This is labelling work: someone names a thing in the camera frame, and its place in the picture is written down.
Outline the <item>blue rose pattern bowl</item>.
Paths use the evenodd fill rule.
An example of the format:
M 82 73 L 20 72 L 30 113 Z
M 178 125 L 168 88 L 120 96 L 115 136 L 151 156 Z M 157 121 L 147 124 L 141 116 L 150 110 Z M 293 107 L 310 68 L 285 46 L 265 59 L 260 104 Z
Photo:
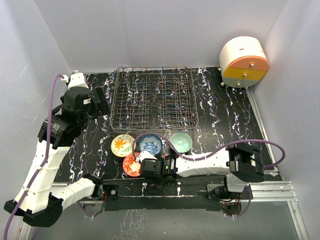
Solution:
M 162 140 L 154 134 L 143 136 L 140 139 L 138 146 L 141 152 L 147 151 L 153 156 L 159 154 L 163 149 Z

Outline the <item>orange leaf pattern bowl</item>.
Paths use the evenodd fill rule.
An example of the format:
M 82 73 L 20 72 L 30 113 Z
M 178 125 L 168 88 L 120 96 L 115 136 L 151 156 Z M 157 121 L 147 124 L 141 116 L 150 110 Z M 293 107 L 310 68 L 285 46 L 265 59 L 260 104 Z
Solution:
M 131 153 L 124 158 L 122 168 L 128 176 L 140 177 L 141 163 L 135 161 L 134 155 Z

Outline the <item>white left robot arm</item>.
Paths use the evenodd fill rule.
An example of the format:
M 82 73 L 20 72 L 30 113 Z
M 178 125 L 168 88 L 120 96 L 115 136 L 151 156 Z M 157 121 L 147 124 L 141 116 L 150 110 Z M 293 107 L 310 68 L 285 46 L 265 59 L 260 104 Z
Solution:
M 52 190 L 60 165 L 74 140 L 90 120 L 110 113 L 101 87 L 94 90 L 72 87 L 60 100 L 61 104 L 51 108 L 42 123 L 35 156 L 20 192 L 3 207 L 32 227 L 51 227 L 72 204 L 83 198 L 97 200 L 103 195 L 102 180 L 89 173 L 60 190 Z

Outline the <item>round drawer cabinet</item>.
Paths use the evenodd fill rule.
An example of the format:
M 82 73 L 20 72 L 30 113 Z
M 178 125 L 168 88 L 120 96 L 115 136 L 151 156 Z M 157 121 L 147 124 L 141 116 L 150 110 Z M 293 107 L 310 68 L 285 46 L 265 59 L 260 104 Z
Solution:
M 238 36 L 223 46 L 219 67 L 221 86 L 248 88 L 265 76 L 270 64 L 258 39 Z

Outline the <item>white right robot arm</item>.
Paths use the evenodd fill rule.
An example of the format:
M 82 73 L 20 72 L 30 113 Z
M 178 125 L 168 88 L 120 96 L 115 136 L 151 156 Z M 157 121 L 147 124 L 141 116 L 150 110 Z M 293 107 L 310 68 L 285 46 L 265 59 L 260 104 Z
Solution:
M 248 143 L 232 144 L 214 154 L 160 157 L 143 150 L 134 162 L 140 164 L 140 175 L 154 185 L 188 177 L 223 175 L 222 185 L 207 186 L 209 200 L 239 199 L 250 183 L 265 181 L 262 154 Z

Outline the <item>yellow flower pattern bowl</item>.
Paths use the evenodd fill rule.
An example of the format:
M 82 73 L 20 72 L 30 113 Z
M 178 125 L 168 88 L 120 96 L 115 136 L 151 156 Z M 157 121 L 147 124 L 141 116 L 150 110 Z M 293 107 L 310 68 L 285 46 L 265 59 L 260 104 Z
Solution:
M 120 134 L 111 142 L 111 151 L 117 157 L 127 157 L 133 152 L 134 138 L 129 134 Z

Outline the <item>green line pattern bowl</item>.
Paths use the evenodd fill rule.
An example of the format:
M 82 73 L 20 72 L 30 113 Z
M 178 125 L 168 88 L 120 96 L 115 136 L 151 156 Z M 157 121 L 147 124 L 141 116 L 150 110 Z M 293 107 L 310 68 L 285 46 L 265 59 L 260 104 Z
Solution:
M 193 146 L 192 138 L 185 132 L 176 132 L 169 140 L 174 148 L 181 154 L 187 153 Z

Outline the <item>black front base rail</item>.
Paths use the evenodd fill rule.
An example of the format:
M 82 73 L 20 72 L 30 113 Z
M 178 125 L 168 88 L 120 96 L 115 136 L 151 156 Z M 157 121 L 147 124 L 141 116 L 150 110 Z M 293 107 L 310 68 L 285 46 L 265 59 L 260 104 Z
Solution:
M 105 211 L 202 209 L 220 211 L 221 201 L 210 188 L 224 186 L 223 175 L 178 178 L 160 187 L 142 177 L 104 180 Z

